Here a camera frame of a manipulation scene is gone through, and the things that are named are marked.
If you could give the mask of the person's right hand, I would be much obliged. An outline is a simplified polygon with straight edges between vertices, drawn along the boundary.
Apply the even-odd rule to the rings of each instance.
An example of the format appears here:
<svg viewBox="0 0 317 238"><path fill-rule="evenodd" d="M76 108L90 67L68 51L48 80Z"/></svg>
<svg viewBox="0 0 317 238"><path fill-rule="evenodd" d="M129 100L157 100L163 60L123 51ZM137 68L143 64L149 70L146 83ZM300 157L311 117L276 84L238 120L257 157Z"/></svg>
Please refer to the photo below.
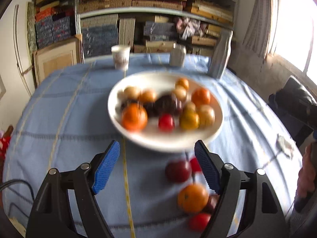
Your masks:
<svg viewBox="0 0 317 238"><path fill-rule="evenodd" d="M299 198L306 198L308 193L313 193L315 190L314 180L316 177L316 170L310 160L311 147L312 144L305 148L303 165L298 174L297 196Z"/></svg>

